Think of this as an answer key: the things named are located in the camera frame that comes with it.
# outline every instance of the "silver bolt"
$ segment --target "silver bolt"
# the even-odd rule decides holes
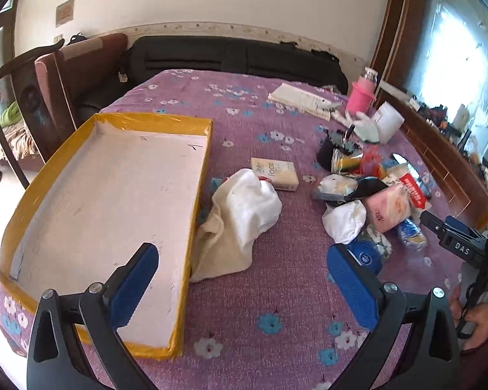
[[[54,290],[47,289],[44,293],[42,293],[42,298],[43,299],[51,299],[53,294],[54,294]]]
[[[101,283],[92,283],[88,287],[88,291],[90,293],[99,293],[100,291],[102,291],[102,288],[103,288],[103,284],[101,284]]]
[[[383,288],[387,293],[396,293],[398,290],[398,286],[396,286],[394,283],[385,283]]]
[[[432,293],[435,297],[438,297],[440,299],[444,296],[444,291],[441,288],[434,288],[434,290],[432,290]]]

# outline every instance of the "human hand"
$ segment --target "human hand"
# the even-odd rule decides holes
[[[459,295],[461,294],[461,285],[458,284],[450,297],[450,311],[454,318],[454,324],[457,327],[459,319],[463,313],[463,306],[459,302]],[[474,308],[470,309],[465,320],[467,322],[473,322],[476,325],[471,337],[466,341],[463,350],[470,350],[481,346],[486,340],[488,340],[488,302],[478,304]]]

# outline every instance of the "floral tablecloth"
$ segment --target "floral tablecloth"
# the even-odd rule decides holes
[[[279,192],[282,212],[277,224],[253,246],[253,264],[241,273],[191,284],[185,353],[175,360],[140,359],[143,370],[161,390],[167,389],[327,389],[367,336],[354,320],[326,268],[332,244],[325,232],[321,201],[311,191],[328,173],[315,155],[324,122],[267,100],[279,79],[211,71],[169,70],[137,86],[103,112],[145,111],[213,119],[212,149],[202,188],[198,221],[211,208],[211,195],[221,179],[250,158],[293,161],[300,185]],[[294,84],[331,100],[336,96],[307,84]],[[444,218],[449,208],[417,152],[399,131],[382,148],[398,152],[414,164],[432,187],[431,211]],[[428,247],[406,249],[388,232],[392,254],[380,274],[404,291],[428,293],[441,286],[448,293],[459,280],[461,261],[442,249],[428,230]],[[25,355],[33,317],[0,284],[0,327],[11,347]],[[148,333],[158,323],[147,325]],[[386,381],[401,353],[405,330],[377,380]],[[97,377],[110,381],[94,351],[86,347]]]

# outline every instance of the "green cloth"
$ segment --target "green cloth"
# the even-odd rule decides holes
[[[5,109],[2,114],[0,114],[0,126],[11,126],[12,124],[21,121],[22,115],[20,114],[20,107],[18,103],[14,101],[9,108]]]

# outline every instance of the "pink thermos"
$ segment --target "pink thermos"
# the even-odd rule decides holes
[[[352,84],[352,93],[346,106],[346,110],[353,114],[357,111],[366,113],[372,101],[376,100],[374,90],[378,72],[370,67],[365,68],[365,72],[359,77],[357,82]]]

